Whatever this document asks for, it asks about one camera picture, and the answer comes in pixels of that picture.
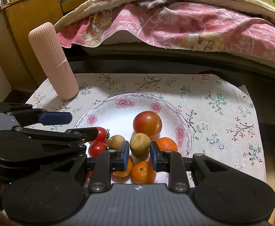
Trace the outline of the small tomato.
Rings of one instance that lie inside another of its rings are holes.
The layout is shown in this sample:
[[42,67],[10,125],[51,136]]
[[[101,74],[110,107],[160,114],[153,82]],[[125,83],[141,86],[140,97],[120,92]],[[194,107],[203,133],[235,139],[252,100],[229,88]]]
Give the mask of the small tomato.
[[110,133],[109,133],[108,129],[104,129],[102,127],[97,127],[97,131],[98,131],[98,134],[97,134],[95,141],[105,142],[106,140],[109,139]]
[[88,154],[91,157],[97,157],[101,152],[106,150],[106,144],[101,141],[90,142]]

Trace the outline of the large red tomato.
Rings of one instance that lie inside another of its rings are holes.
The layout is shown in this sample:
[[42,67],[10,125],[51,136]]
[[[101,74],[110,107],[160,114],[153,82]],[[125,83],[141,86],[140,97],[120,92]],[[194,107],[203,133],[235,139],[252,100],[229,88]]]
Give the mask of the large red tomato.
[[144,133],[150,138],[154,138],[161,133],[162,121],[157,113],[143,111],[133,120],[133,129],[136,133]]

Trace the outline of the floral tablecloth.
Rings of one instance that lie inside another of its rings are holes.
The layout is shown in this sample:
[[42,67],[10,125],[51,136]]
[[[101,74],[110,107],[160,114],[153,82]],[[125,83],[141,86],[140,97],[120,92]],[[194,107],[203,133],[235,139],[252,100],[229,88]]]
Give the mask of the floral tablecloth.
[[49,80],[28,99],[34,108],[70,112],[68,125],[50,125],[49,131],[75,128],[95,104],[120,94],[140,93],[163,99],[184,117],[191,134],[191,156],[202,153],[243,173],[266,180],[264,151],[251,98],[236,86],[210,74],[76,75],[78,95],[62,100]]

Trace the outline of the wooden cabinet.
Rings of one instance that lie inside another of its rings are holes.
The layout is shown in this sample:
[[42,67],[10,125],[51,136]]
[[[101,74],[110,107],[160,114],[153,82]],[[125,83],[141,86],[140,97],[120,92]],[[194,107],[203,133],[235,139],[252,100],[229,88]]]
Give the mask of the wooden cabinet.
[[0,9],[0,66],[13,90],[34,92],[46,79],[28,41],[29,32],[55,24],[87,0],[14,0]]

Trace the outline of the brown longan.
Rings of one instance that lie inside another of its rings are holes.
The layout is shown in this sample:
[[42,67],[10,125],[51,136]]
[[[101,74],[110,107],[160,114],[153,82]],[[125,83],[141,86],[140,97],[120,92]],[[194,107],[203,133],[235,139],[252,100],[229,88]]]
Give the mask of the brown longan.
[[135,157],[146,156],[150,151],[151,139],[144,133],[136,133],[130,140],[130,150]]
[[114,135],[108,139],[108,146],[111,150],[119,150],[122,143],[125,141],[121,135]]

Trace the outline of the pink ribbed cylinder container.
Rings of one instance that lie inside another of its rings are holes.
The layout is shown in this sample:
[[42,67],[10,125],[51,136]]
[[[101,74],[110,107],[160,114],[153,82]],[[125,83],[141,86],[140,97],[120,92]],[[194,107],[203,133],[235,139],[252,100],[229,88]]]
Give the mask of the pink ribbed cylinder container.
[[79,85],[63,52],[52,23],[46,22],[28,34],[31,47],[53,88],[63,100],[74,98]]

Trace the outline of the pink floral blanket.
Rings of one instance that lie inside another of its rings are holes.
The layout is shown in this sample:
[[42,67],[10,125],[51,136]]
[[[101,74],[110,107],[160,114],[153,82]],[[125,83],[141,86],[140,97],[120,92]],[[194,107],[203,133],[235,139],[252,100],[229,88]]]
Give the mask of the pink floral blanket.
[[63,47],[138,41],[275,67],[275,0],[88,0],[55,30]]

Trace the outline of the large textured mandarin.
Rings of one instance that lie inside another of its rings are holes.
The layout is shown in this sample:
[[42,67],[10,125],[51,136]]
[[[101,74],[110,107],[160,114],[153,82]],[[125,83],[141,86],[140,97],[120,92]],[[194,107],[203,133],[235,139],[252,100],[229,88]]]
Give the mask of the large textured mandarin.
[[178,151],[177,144],[170,138],[168,137],[162,137],[159,138],[155,141],[161,151],[165,150],[171,150],[174,152]]

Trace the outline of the white floral plate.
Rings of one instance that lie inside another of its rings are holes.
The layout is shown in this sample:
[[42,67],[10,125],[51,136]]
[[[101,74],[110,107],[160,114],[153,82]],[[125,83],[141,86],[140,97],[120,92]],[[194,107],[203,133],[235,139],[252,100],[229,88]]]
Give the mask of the white floral plate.
[[134,119],[144,111],[157,113],[162,121],[162,130],[154,141],[168,137],[176,142],[183,157],[191,156],[192,138],[182,114],[169,102],[148,94],[128,93],[107,98],[89,108],[74,127],[102,127],[108,129],[111,136],[121,135],[130,141],[135,134]]

